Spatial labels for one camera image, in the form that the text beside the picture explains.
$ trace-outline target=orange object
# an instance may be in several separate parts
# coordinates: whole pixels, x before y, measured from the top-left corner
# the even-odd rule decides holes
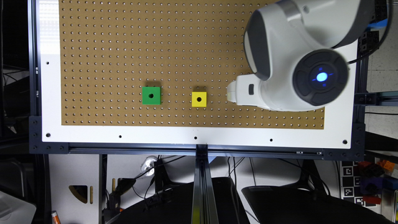
[[[54,220],[54,224],[61,224],[60,218],[58,217],[58,214],[56,211],[53,211],[51,213],[51,216],[52,216],[52,220]]]
[[[394,170],[394,166],[396,165],[395,163],[387,161],[387,160],[383,160],[381,162],[378,162],[377,164],[380,165],[381,167],[383,167],[384,169],[388,170],[388,171],[393,171]]]

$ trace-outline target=black bracket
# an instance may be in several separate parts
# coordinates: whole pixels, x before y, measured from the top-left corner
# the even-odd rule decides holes
[[[324,159],[329,161],[363,161],[365,152],[365,124],[353,123],[351,149],[324,149]]]
[[[398,106],[398,91],[356,93],[354,104],[361,106]]]
[[[29,153],[31,154],[68,154],[69,143],[43,142],[42,117],[29,117]]]

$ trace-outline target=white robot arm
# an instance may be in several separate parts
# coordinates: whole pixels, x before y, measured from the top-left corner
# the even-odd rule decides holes
[[[256,10],[244,35],[254,74],[230,83],[228,100],[277,111],[329,104],[348,80],[333,49],[358,39],[373,14],[373,0],[282,0]]]

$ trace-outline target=white panel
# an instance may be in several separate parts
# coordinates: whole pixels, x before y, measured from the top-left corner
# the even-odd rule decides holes
[[[49,155],[51,206],[63,224],[98,224],[101,220],[100,155]],[[69,185],[86,185],[88,202],[79,201]],[[90,203],[93,186],[93,203]]]
[[[326,107],[324,130],[62,126],[58,1],[40,0],[39,7],[43,141],[350,148],[355,65],[349,66],[350,74],[346,89]],[[356,46],[355,42],[338,51],[347,60],[352,60],[356,57]],[[51,137],[46,138],[46,133],[50,133]]]

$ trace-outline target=green cube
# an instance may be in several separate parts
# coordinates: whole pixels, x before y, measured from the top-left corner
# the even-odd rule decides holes
[[[143,105],[160,105],[160,87],[142,87]]]

